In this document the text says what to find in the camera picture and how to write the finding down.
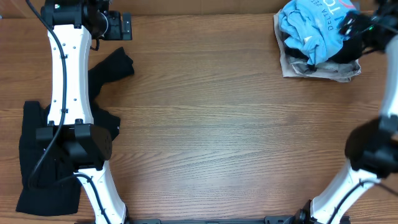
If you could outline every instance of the wire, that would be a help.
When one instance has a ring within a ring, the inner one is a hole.
[[[97,203],[98,203],[98,206],[99,206],[99,210],[101,211],[101,215],[104,216],[104,219],[106,220],[107,224],[111,224],[111,221],[109,220],[107,214],[105,213],[105,209],[102,206],[102,203],[101,203],[101,200],[100,200],[100,195],[98,194],[97,188],[95,187],[95,184],[94,184],[93,180],[89,176],[87,176],[86,174],[73,174],[73,175],[71,175],[69,177],[66,177],[66,178],[58,180],[57,182],[53,183],[52,186],[59,185],[59,184],[64,183],[64,182],[66,182],[68,180],[71,180],[71,179],[73,179],[75,177],[83,177],[83,178],[85,178],[87,180],[88,183],[90,183],[91,188],[93,189],[93,192],[95,194],[95,199],[97,200]]]
[[[65,120],[65,113],[66,113],[66,107],[67,107],[67,101],[66,101],[66,98],[67,98],[67,63],[65,61],[65,54],[63,53],[63,49],[62,49],[61,43],[60,43],[57,35],[55,35],[52,28],[49,27],[49,25],[43,20],[43,18],[40,16],[40,14],[36,11],[35,7],[32,5],[32,3],[30,3],[30,0],[26,0],[26,4],[30,7],[30,9],[36,15],[36,17],[39,18],[39,20],[43,23],[45,28],[47,28],[47,30],[51,33],[52,37],[54,38],[55,42],[57,43],[58,49],[61,54],[62,73],[63,73],[62,110],[61,110],[60,124],[58,125],[58,129],[55,132],[54,137],[52,138],[49,146],[47,146],[44,154],[39,159],[39,161],[36,163],[36,166],[34,167],[33,171],[30,173],[30,176],[28,179],[28,188],[34,189],[36,187],[36,184],[33,184],[33,182],[32,182],[33,178],[35,177],[38,169],[42,166],[44,159],[47,157],[47,155],[51,151],[54,143],[56,142],[57,138],[59,137],[59,135],[61,133],[62,126],[63,126],[63,122]]]
[[[386,185],[382,184],[382,183],[377,183],[374,180],[364,180],[364,181],[359,181],[359,183],[357,185],[355,185],[355,187],[353,187],[344,197],[343,199],[341,199],[340,203],[337,205],[337,207],[335,208],[335,211],[333,212],[333,214],[331,215],[329,221],[327,224],[331,224],[333,222],[333,219],[335,219],[338,210],[340,210],[341,206],[344,204],[344,202],[347,200],[347,198],[359,187],[363,187],[364,184],[368,184],[368,183],[372,183],[380,188],[382,188],[383,190],[395,195],[398,197],[398,192],[396,192],[395,190],[387,187]]]
[[[381,22],[378,22],[378,21],[377,22],[372,21],[372,22],[373,22],[374,25],[381,26],[381,27],[383,27],[383,28],[395,33],[395,34],[398,34],[398,30],[393,28],[393,27],[391,27],[391,26],[389,26],[389,25],[385,25],[385,24],[383,24]]]
[[[97,38],[97,39],[95,39],[95,48],[94,47],[92,47],[92,46],[90,46],[90,50],[95,50],[95,51],[98,51],[98,49],[100,49],[100,40]]]

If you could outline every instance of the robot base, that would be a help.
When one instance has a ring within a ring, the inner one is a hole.
[[[264,219],[230,219],[230,220],[177,220],[161,221],[159,219],[132,220],[125,224],[293,224],[294,216],[268,216]],[[95,224],[95,223],[75,223],[75,224]],[[349,217],[344,216],[340,224],[351,224]]]

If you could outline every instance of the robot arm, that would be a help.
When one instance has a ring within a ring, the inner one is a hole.
[[[346,18],[348,27],[344,27],[344,32],[355,32],[352,19],[350,16]],[[391,139],[398,131],[398,35],[388,40],[385,51],[388,71],[380,117],[351,133],[346,143],[347,161],[344,167],[329,186],[310,202],[308,218],[300,220],[297,215],[295,223],[339,224],[344,213],[362,194],[380,183],[382,178],[398,172],[398,147]]]
[[[126,205],[120,199],[109,169],[112,140],[108,130],[95,126],[88,99],[88,56],[92,39],[131,40],[131,15],[109,11],[104,0],[46,0],[42,17],[53,28],[65,55],[67,95],[63,99],[63,65],[58,45],[49,32],[53,62],[52,103],[48,126],[37,130],[37,141],[47,148],[55,130],[61,135],[51,156],[65,163],[85,188],[96,224],[125,224]],[[62,101],[66,101],[60,126]]]

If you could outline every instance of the folded shirt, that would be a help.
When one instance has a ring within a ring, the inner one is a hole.
[[[309,65],[326,62],[347,40],[338,25],[350,10],[355,7],[349,0],[292,0],[279,14],[280,31],[290,35],[285,45],[299,49]]]

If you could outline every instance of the wooden table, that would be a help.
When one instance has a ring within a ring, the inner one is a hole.
[[[122,119],[110,163],[133,218],[294,214],[339,171],[348,134],[377,116],[384,92],[379,54],[361,59],[351,83],[282,78],[270,14],[137,16],[133,32],[90,54],[90,67],[120,46],[134,59],[136,74],[97,99]],[[38,20],[0,20],[0,223],[94,219],[84,191],[76,215],[15,212],[22,106],[50,103],[51,64]],[[353,223],[393,223],[397,210],[396,198],[371,189],[348,213]]]

